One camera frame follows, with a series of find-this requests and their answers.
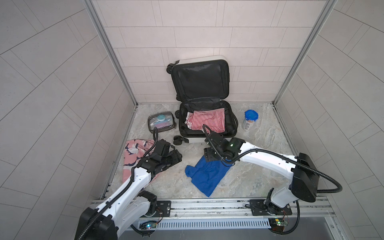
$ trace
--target tiled wall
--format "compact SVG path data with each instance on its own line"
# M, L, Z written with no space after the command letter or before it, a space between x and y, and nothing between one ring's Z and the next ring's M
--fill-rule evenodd
M139 103L177 102L166 66L224 55L228 101L272 101L325 1L94 0Z
M295 147L343 186L329 198L356 240L384 239L383 16L382 0L339 0L277 104Z
M133 108L80 0L0 1L0 238L73 239Z

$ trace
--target open suitcase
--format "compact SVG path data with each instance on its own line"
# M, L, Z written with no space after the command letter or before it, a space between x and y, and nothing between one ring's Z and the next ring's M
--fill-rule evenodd
M176 99L181 101L180 110L175 116L179 119L179 130L185 142L204 142L205 135L200 130L191 130L185 124L188 112L195 110L213 110L225 108L225 131L221 133L226 138L234 137L237 133L238 121L231 106L224 101L229 95L229 67L224 56L209 56L179 60L169 64L167 72L171 74L176 89Z

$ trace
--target pink patterned fabric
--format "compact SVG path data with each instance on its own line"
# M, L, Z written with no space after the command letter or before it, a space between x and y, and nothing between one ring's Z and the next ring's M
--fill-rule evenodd
M143 157L144 153L152 147L153 140L133 139L126 142L124 148L124 167L122 169L122 182L131 177L131 168Z

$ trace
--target striped fabric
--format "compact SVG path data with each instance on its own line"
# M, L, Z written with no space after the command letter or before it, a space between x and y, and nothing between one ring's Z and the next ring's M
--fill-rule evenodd
M194 111L187 113L185 124L191 130L202 130L203 124L210 127L215 132L225 131L224 108L218 108L209 111Z

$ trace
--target blue cloth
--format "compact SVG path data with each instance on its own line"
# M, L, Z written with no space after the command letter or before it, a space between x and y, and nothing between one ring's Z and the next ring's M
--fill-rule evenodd
M192 178L192 183L207 197L211 196L218 183L228 172L230 167L221 161L206 162L202 156L196 166L187 166L185 174Z

